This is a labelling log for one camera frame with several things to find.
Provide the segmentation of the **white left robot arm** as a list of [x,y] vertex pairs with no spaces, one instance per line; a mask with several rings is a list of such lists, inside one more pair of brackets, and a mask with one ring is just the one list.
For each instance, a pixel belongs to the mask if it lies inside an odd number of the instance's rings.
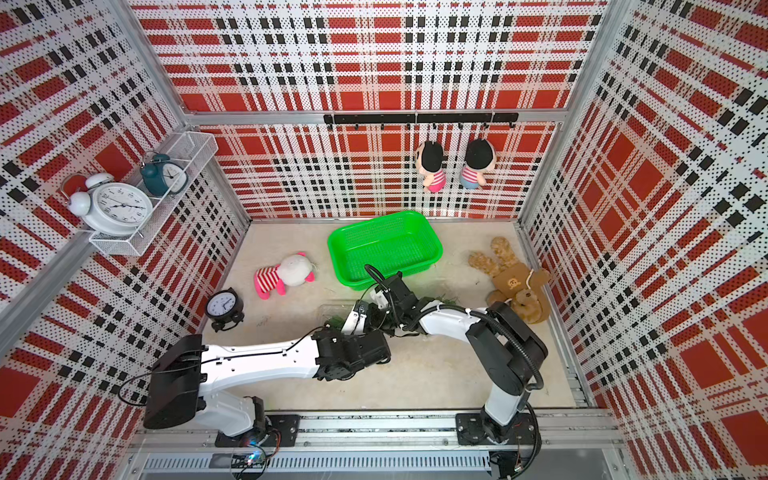
[[296,340],[249,346],[205,345],[200,334],[188,335],[150,367],[143,426],[194,421],[236,437],[261,424],[264,407],[232,388],[279,379],[346,381],[390,360],[380,331],[347,335],[321,326]]

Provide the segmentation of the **green plastic basket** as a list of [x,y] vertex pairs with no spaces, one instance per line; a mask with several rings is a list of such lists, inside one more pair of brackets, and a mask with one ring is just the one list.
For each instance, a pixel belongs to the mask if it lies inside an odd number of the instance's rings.
[[405,276],[428,270],[443,255],[443,246],[427,218],[403,211],[339,228],[328,237],[334,273],[342,285],[356,291],[373,279],[367,264],[384,276]]

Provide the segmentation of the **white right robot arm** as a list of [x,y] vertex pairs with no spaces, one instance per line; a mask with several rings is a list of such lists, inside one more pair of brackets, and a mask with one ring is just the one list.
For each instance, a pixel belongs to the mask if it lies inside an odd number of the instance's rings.
[[444,336],[468,343],[492,382],[479,414],[481,436],[505,444],[515,429],[531,426],[537,438],[535,414],[529,402],[544,388],[541,366],[548,356],[544,342],[506,303],[470,309],[432,298],[419,299],[398,272],[386,278],[367,264],[376,291],[383,295],[394,328],[402,332]]

